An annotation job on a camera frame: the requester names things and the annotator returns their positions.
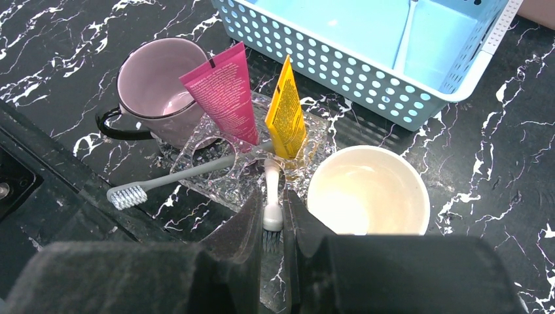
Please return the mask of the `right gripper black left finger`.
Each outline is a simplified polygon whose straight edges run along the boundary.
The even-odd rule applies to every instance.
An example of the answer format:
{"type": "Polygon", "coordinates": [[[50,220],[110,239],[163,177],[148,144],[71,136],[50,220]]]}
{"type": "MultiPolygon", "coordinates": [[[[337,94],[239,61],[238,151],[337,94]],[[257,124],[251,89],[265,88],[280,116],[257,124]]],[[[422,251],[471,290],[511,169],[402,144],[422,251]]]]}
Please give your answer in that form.
{"type": "Polygon", "coordinates": [[[257,313],[263,207],[254,191],[196,243],[53,243],[27,263],[3,311],[257,313]]]}

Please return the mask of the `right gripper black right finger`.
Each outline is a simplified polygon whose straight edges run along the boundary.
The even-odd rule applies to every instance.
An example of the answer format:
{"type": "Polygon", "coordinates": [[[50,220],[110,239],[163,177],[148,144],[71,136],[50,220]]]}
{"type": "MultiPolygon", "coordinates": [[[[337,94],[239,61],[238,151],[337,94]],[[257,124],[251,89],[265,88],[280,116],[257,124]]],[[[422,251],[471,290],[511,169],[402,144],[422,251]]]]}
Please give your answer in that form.
{"type": "Polygon", "coordinates": [[[496,252],[477,237],[338,235],[283,193],[290,313],[525,313],[496,252]]]}

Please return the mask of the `yellow mug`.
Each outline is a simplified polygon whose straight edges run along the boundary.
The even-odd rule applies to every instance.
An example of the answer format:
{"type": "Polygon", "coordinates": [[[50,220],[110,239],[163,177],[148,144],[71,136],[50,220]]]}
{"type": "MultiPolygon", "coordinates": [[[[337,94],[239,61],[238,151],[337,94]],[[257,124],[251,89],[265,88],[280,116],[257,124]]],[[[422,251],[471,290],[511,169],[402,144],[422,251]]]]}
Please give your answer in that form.
{"type": "Polygon", "coordinates": [[[331,154],[311,177],[308,211],[336,234],[419,235],[431,216],[416,169],[385,148],[358,145],[331,154]]]}

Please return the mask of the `clear plastic tray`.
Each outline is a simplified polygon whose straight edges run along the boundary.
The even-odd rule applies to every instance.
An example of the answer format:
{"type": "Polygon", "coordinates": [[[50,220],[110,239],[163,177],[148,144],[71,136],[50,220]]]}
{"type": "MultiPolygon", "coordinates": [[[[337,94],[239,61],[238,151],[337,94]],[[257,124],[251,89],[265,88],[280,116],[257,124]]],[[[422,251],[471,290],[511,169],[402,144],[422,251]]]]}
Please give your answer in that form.
{"type": "MultiPolygon", "coordinates": [[[[264,123],[270,103],[271,97],[252,92],[260,146],[270,140],[264,123]]],[[[302,113],[308,135],[293,160],[274,156],[269,151],[221,133],[214,121],[205,114],[180,153],[172,156],[170,173],[184,171],[219,158],[233,157],[230,166],[182,179],[179,183],[237,213],[253,192],[261,192],[263,202],[266,201],[264,161],[274,159],[281,167],[278,181],[279,203],[281,204],[284,188],[294,190],[302,201],[306,201],[310,177],[329,155],[326,148],[329,121],[312,113],[302,113]]],[[[269,236],[263,245],[266,253],[262,254],[260,302],[263,309],[260,312],[285,313],[287,292],[285,277],[282,276],[283,234],[268,238],[269,236]]]]}

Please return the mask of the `yellow toothpaste tube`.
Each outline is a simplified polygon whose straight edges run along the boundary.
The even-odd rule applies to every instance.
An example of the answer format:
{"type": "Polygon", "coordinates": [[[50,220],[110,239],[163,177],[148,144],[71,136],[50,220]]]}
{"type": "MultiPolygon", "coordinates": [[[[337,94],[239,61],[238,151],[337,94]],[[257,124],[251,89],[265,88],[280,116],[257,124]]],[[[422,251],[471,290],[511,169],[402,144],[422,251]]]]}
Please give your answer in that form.
{"type": "Polygon", "coordinates": [[[284,159],[296,158],[307,131],[290,56],[285,58],[265,124],[275,154],[284,159]]]}

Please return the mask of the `purple mug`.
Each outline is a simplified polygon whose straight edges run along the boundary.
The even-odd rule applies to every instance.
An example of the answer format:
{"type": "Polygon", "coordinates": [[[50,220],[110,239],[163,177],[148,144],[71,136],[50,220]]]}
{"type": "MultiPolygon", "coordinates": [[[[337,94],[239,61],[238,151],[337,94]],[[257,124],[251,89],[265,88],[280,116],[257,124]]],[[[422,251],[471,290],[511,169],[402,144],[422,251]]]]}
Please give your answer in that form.
{"type": "Polygon", "coordinates": [[[117,75],[118,106],[95,117],[98,130],[111,139],[140,141],[157,138],[181,150],[200,123],[204,110],[179,80],[208,61],[192,41],[167,37],[134,50],[117,75]],[[114,116],[132,116],[146,127],[118,130],[106,126],[114,116]]]}

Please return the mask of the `pink toothpaste tube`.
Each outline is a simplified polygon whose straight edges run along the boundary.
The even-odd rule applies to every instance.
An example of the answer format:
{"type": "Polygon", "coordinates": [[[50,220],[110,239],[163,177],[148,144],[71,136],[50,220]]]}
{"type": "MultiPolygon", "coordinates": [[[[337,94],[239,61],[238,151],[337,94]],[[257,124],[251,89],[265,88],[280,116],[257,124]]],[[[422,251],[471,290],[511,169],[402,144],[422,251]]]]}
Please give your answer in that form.
{"type": "Polygon", "coordinates": [[[208,59],[179,80],[221,132],[252,145],[259,143],[242,42],[208,59]]]}

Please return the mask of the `light blue plastic basket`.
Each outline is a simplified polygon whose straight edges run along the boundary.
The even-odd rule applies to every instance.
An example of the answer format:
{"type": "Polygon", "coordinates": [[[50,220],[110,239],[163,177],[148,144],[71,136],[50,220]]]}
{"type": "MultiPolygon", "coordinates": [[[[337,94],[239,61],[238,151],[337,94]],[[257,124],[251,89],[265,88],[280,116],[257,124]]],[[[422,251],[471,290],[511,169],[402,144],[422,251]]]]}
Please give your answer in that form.
{"type": "Polygon", "coordinates": [[[467,99],[520,1],[418,1],[404,72],[393,69],[409,1],[214,0],[234,40],[410,131],[467,99]]]}

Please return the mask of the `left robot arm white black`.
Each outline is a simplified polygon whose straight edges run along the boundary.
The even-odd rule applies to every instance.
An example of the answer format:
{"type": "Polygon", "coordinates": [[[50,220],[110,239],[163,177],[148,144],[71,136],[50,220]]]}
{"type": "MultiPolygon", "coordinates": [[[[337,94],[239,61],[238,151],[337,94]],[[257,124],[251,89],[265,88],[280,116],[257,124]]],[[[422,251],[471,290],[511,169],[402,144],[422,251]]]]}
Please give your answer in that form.
{"type": "Polygon", "coordinates": [[[42,182],[39,174],[1,147],[1,221],[15,212],[42,182]]]}

